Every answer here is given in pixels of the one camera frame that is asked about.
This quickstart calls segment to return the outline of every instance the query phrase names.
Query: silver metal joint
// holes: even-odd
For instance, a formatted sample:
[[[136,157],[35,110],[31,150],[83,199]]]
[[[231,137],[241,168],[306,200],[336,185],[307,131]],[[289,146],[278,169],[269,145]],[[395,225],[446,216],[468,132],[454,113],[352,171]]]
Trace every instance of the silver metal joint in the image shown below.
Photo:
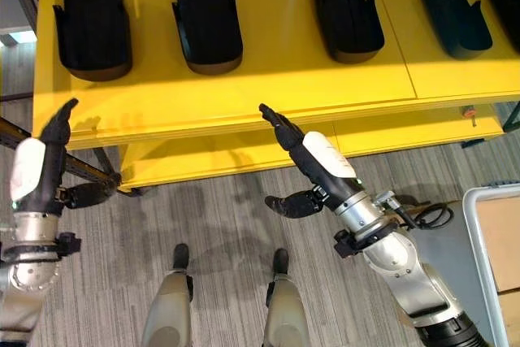
[[[457,317],[457,299],[427,264],[421,263],[414,243],[398,230],[363,250],[369,266],[381,275],[414,327]]]
[[[169,272],[167,274],[168,275],[170,275],[170,274],[184,274],[184,275],[187,275],[188,274],[188,270],[186,270],[185,268],[172,268],[171,270],[169,270]]]
[[[314,188],[312,189],[312,191],[314,191],[315,193],[319,194],[319,196],[322,198],[322,201],[325,201],[327,198],[329,198],[330,196],[327,194],[327,192],[323,189],[322,186],[314,186]]]
[[[0,331],[0,341],[28,343],[30,339],[31,332]]]
[[[15,213],[13,240],[20,242],[54,242],[58,232],[59,218],[46,213]]]
[[[387,205],[390,209],[397,210],[401,207],[401,204],[395,196],[396,194],[392,190],[385,191],[375,197],[374,204],[377,206]]]
[[[388,223],[388,218],[364,191],[347,199],[334,210],[334,213],[341,218],[357,241]]]

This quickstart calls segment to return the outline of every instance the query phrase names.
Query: yellow table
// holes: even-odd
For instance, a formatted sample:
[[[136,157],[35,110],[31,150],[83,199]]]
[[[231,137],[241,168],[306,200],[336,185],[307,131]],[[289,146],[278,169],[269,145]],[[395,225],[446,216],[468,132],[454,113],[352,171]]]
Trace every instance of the yellow table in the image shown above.
[[[186,66],[174,1],[125,0],[133,69],[93,83],[59,62],[52,5],[63,0],[39,0],[34,131],[68,98],[79,98],[69,147],[122,145],[123,187],[288,164],[263,130],[260,102],[339,144],[349,140],[342,152],[363,154],[501,134],[490,106],[480,108],[476,128],[457,107],[520,97],[520,56],[488,0],[483,13],[493,47],[470,61],[444,54],[420,0],[376,0],[385,46],[353,65],[328,57],[313,0],[236,0],[244,60],[222,76]]]

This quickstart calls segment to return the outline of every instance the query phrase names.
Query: black wire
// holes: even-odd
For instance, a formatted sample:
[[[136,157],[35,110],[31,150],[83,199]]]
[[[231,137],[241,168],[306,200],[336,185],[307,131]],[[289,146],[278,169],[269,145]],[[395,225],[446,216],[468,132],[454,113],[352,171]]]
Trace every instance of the black wire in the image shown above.
[[[405,221],[404,226],[408,227],[408,230],[419,228],[415,220],[412,219],[412,217],[408,214],[408,212],[405,210],[403,206],[399,206],[394,211],[398,213],[398,215],[403,219],[403,221]]]
[[[436,211],[439,211],[439,214],[433,219],[428,219],[429,216]],[[433,230],[443,228],[452,220],[453,210],[449,208],[447,204],[434,203],[433,205],[429,205],[413,218],[416,227],[410,223],[403,223],[401,226],[406,227],[408,230],[413,228]]]

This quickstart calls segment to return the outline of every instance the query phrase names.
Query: black foot form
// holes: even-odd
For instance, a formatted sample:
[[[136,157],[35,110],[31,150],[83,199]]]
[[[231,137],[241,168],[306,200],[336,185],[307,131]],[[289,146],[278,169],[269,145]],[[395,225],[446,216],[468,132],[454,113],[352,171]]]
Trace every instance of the black foot form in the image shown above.
[[[189,247],[185,244],[178,244],[173,250],[173,268],[188,268]]]

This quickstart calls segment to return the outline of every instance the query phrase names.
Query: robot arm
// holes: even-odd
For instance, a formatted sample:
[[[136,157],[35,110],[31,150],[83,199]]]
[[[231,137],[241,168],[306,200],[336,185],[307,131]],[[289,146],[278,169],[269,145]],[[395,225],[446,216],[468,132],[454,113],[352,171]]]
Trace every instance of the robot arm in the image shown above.
[[[260,105],[260,111],[275,128],[282,148],[314,184],[311,190],[286,198],[269,196],[266,204],[289,218],[312,215],[323,206],[336,214],[346,228],[334,237],[336,251],[342,258],[363,253],[369,266],[388,284],[424,345],[487,346],[442,279],[420,262],[406,230],[385,215],[382,206],[394,209],[413,224],[393,193],[373,201],[352,166],[325,136],[317,132],[304,135],[266,105]]]
[[[12,242],[0,262],[0,345],[26,345],[37,325],[47,291],[59,275],[62,257],[80,250],[74,233],[58,235],[65,206],[90,206],[106,200],[110,183],[61,187],[71,135],[68,124],[76,99],[67,102],[45,126],[39,139],[22,141],[11,175],[14,226]]]

